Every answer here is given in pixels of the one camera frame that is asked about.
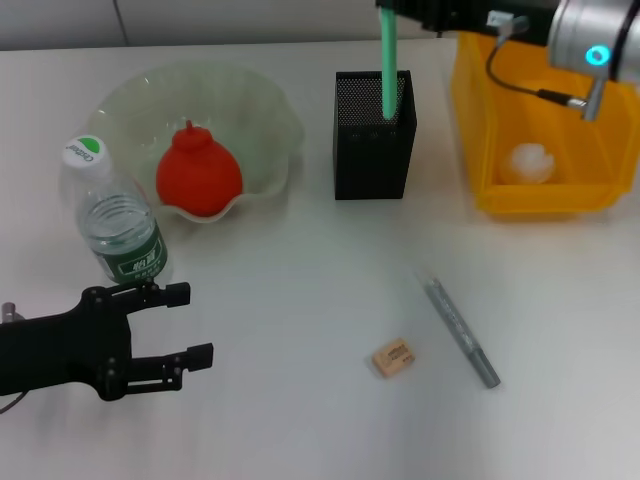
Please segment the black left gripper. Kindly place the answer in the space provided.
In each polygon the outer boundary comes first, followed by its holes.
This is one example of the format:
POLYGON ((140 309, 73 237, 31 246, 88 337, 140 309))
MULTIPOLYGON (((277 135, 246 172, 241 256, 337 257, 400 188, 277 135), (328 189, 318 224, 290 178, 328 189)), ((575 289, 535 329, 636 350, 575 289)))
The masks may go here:
POLYGON ((67 383, 88 385, 104 401, 119 400, 126 394, 179 391, 185 372, 212 367, 213 344, 131 361, 127 314, 186 306, 190 301, 188 282, 161 287, 154 281, 134 281, 108 288, 90 287, 65 313, 4 321, 1 394, 67 383))

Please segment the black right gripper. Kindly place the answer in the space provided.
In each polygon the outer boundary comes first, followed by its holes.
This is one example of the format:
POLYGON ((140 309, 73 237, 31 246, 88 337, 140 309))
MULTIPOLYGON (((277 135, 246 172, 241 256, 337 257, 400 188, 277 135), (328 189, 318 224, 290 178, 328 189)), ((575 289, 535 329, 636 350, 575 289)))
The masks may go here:
POLYGON ((553 20, 553 2, 542 0, 464 0, 432 1, 427 9, 423 0, 376 0, 379 8, 396 15, 424 22, 424 29, 432 32, 463 31, 496 37, 496 27, 488 25, 491 12, 526 17, 528 29, 514 32, 512 40, 536 46, 546 46, 553 20))

